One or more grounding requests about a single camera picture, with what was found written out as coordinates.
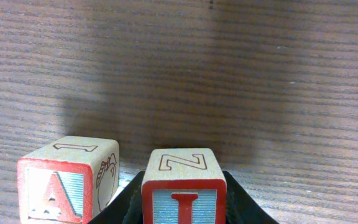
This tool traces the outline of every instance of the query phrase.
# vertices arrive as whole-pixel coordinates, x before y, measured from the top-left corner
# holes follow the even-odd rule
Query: black plastic piece
[[[139,172],[90,224],[143,224],[141,189],[144,173]],[[227,183],[226,224],[277,224],[228,171],[223,171],[223,174]]]
[[[241,185],[228,172],[223,171],[227,183],[226,223],[227,224],[276,224],[256,202],[245,192]]]
[[[139,172],[117,198],[89,224],[141,224],[143,222],[141,189],[144,173],[144,171]]]

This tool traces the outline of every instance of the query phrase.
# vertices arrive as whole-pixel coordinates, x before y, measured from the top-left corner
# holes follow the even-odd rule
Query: wooden table
[[[123,187],[210,147],[280,223],[358,223],[358,1],[0,0],[0,223],[69,134],[118,140]]]

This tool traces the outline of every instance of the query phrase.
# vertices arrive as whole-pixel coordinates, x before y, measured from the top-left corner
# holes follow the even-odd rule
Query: block face
[[[43,200],[43,196],[45,191],[47,190],[47,186],[50,182],[51,175],[55,171],[47,170],[47,169],[37,169],[37,168],[28,168],[27,169],[27,176],[28,179],[28,213],[29,216],[32,218],[39,218],[37,214],[40,213],[38,209],[45,209],[40,202]],[[76,216],[82,217],[83,216],[83,204],[84,204],[84,175],[83,174],[76,174],[72,172],[62,172],[57,171],[58,178],[62,183],[63,190],[67,195],[68,203],[70,207],[73,209],[73,213]],[[59,211],[52,212],[49,210],[49,214],[52,219],[53,214],[57,214]]]
[[[53,161],[77,162],[82,164],[99,165],[99,161],[107,154],[106,149],[119,149],[118,142],[110,139],[65,136],[54,141],[25,157],[33,159],[48,159]]]
[[[78,177],[83,179],[83,189],[78,189],[78,186],[70,189],[75,181],[78,183],[75,180]],[[17,184],[21,222],[32,223],[51,218],[61,222],[89,222],[93,207],[92,180],[92,168],[88,164],[20,159],[17,163]]]
[[[118,188],[115,140],[67,136],[17,163],[22,223],[88,223]]]
[[[192,223],[215,224],[216,190],[154,190],[153,220],[155,224],[178,224],[179,203],[172,198],[174,193],[196,193],[192,201]]]
[[[106,155],[94,170],[94,217],[105,209],[118,188],[119,151]]]
[[[222,179],[211,149],[155,149],[143,184],[149,180]]]
[[[169,199],[167,192],[170,193],[172,199],[175,199],[175,194],[190,194],[189,196],[196,194],[196,197],[187,202],[177,200],[178,202],[175,203],[174,200],[169,200],[165,207],[161,207],[161,204]],[[184,206],[181,211],[180,204],[183,205],[188,202],[191,202],[191,205]],[[142,206],[145,224],[158,222],[223,224],[226,221],[226,182],[221,179],[148,181],[142,186]],[[175,214],[178,215],[167,216],[169,212],[173,211],[176,211]]]

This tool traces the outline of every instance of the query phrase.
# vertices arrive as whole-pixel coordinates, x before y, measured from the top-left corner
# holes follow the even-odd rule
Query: alphabet block
[[[17,162],[22,223],[88,223],[118,187],[115,140],[66,136]]]
[[[155,149],[142,182],[145,224],[223,224],[226,180],[211,149]]]

